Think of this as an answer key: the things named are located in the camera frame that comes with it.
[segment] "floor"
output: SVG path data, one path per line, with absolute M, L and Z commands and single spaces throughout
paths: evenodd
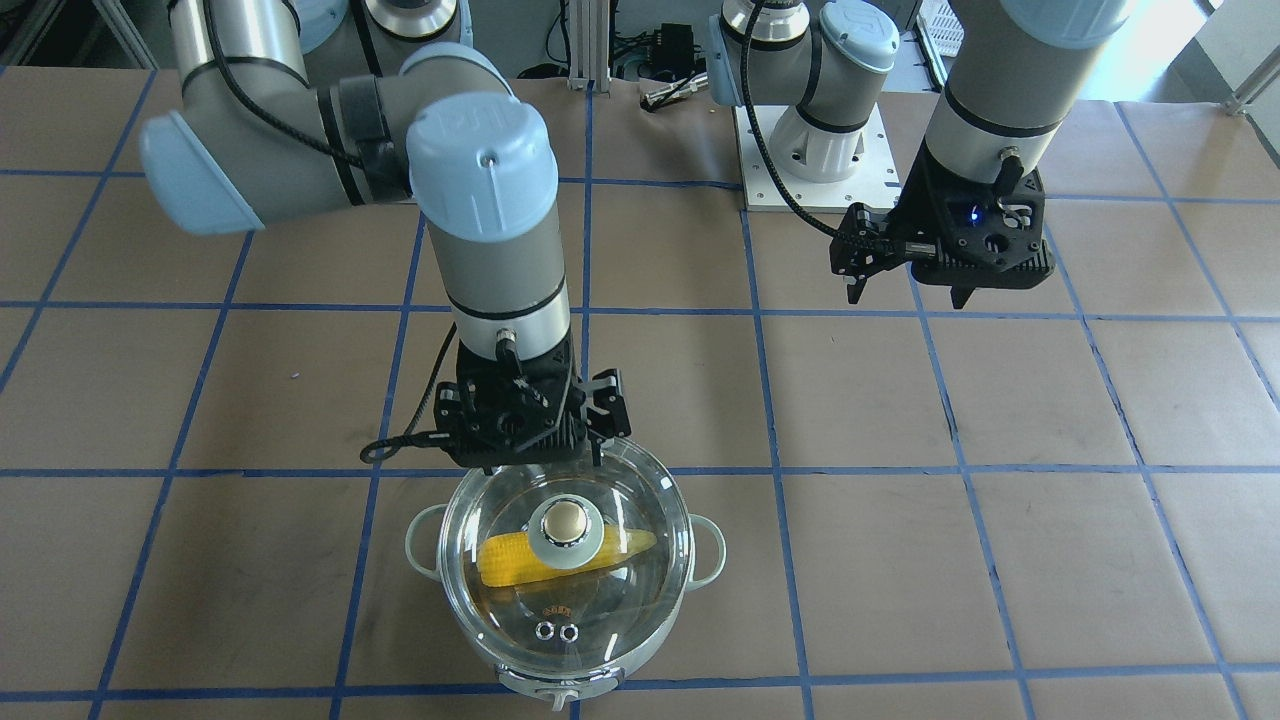
M 850 307 L 822 237 L 739 210 L 731 113 L 515 85 L 584 364 L 730 544 L 568 717 L 1280 717 L 1280 170 L 1247 122 L 1080 102 L 1055 277 Z M 899 173 L 934 100 L 883 97 Z M 548 715 L 399 551 L 458 471 L 356 459 L 449 322 L 416 210 L 184 236 L 134 140 L 177 104 L 0 74 L 0 719 Z

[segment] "white pot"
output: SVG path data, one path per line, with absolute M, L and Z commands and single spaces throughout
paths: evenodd
M 549 510 L 556 506 L 567 512 Z M 435 515 L 443 524 L 436 569 L 429 569 L 413 557 L 412 541 Z M 550 523 L 561 518 L 567 529 Z M 718 550 L 705 578 L 694 577 L 695 525 Z M 404 552 L 444 585 L 498 680 L 556 710 L 612 691 L 648 662 L 685 593 L 719 577 L 726 560 L 716 523 L 690 514 L 667 469 L 622 438 L 605 447 L 600 468 L 584 457 L 471 471 L 447 505 L 413 518 Z

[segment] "corn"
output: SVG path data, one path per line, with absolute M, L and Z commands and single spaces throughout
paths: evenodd
M 599 570 L 639 555 L 655 542 L 657 538 L 648 530 L 626 530 L 623 536 L 617 525 L 604 525 L 604 542 L 595 557 L 579 568 L 559 570 L 547 566 L 534 555 L 526 533 L 494 536 L 480 546 L 480 582 L 490 588 L 502 588 Z

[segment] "cable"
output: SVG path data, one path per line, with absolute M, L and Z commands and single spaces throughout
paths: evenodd
M 564 64 L 573 67 L 573 51 L 568 46 L 568 0 L 561 0 L 561 37 L 564 38 Z
M 440 343 L 440 351 L 435 355 L 435 364 L 431 366 L 431 377 L 426 380 L 426 389 L 422 391 L 422 400 L 417 402 L 417 410 L 413 411 L 413 418 L 404 427 L 404 432 L 389 438 L 375 439 L 374 442 L 365 446 L 360 451 L 360 461 L 366 465 L 372 465 L 374 462 L 381 462 L 389 460 L 393 455 L 399 452 L 399 448 L 413 445 L 412 434 L 417 429 L 417 423 L 422 419 L 426 413 L 426 406 L 431 402 L 431 389 L 435 388 L 435 379 L 440 375 L 440 366 L 444 365 L 444 356 L 449 354 L 449 346 L 453 345 L 453 337 L 458 333 L 458 325 L 451 324 L 449 332 L 444 336 L 444 342 Z M 384 452 L 381 455 L 374 455 L 379 450 Z
M 547 36 L 543 37 L 543 50 L 547 51 L 547 56 L 550 58 L 552 60 L 567 65 L 568 64 L 567 59 L 561 60 L 556 55 L 552 55 L 552 33 L 556 32 L 556 23 L 562 22 L 564 19 L 564 0 L 561 0 L 559 5 L 561 5 L 559 13 L 554 18 L 552 18 L 552 24 L 547 26 Z M 564 44 L 564 55 L 566 56 L 568 55 L 568 42 Z
M 751 56 L 751 44 L 753 33 L 755 32 L 755 23 L 760 19 L 760 12 L 764 10 L 764 4 L 768 0 L 751 0 L 755 5 L 751 9 L 751 17 L 746 20 L 746 29 L 742 31 L 745 40 L 742 41 L 742 61 L 740 63 L 740 72 L 742 74 L 742 104 L 746 106 L 746 120 L 751 126 L 751 135 L 755 136 L 755 146 L 760 150 L 760 158 L 764 160 L 764 169 L 769 173 L 769 179 L 773 181 L 773 187 L 778 190 L 778 195 L 782 196 L 782 201 L 787 204 L 787 208 L 796 214 L 801 220 L 808 223 L 810 227 L 827 234 L 829 237 L 837 238 L 842 242 L 849 242 L 855 247 L 861 247 L 870 252 L 892 252 L 892 246 L 886 241 L 868 241 L 861 237 L 855 237 L 849 233 L 840 232 L 838 229 L 828 225 L 827 223 L 814 218 L 808 210 L 796 202 L 795 197 L 787 192 L 785 184 L 782 184 L 782 176 L 778 174 L 778 169 L 773 165 L 773 159 L 769 156 L 769 149 L 764 142 L 764 133 L 760 132 L 760 120 L 755 118 L 755 104 L 751 102 L 751 86 L 748 81 L 748 63 Z
M 301 142 L 302 145 L 306 145 L 316 152 L 323 152 L 334 160 L 339 160 L 353 168 L 365 169 L 365 163 L 356 155 L 344 152 L 340 149 L 337 149 L 328 142 L 316 140 L 298 128 L 285 123 L 255 102 L 253 99 L 244 92 L 244 88 L 236 81 L 236 76 L 232 74 L 232 67 L 227 61 L 227 53 L 223 50 L 221 38 L 218 37 L 218 20 L 214 17 L 214 4 L 215 0 L 205 0 L 205 33 L 209 36 L 209 47 L 214 51 L 214 63 L 218 65 L 218 72 L 223 76 L 223 82 L 227 83 L 227 88 L 232 91 L 236 100 L 238 100 L 246 110 L 253 113 L 264 123 Z

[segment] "metal frame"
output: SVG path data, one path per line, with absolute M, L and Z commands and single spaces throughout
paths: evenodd
M 1280 45 L 1249 73 L 1249 77 L 1244 78 L 1231 97 L 1222 102 L 1222 109 L 1228 115 L 1243 115 L 1248 111 L 1249 104 L 1257 100 L 1277 77 L 1280 77 Z
M 570 0 L 568 86 L 609 91 L 611 17 L 608 0 Z

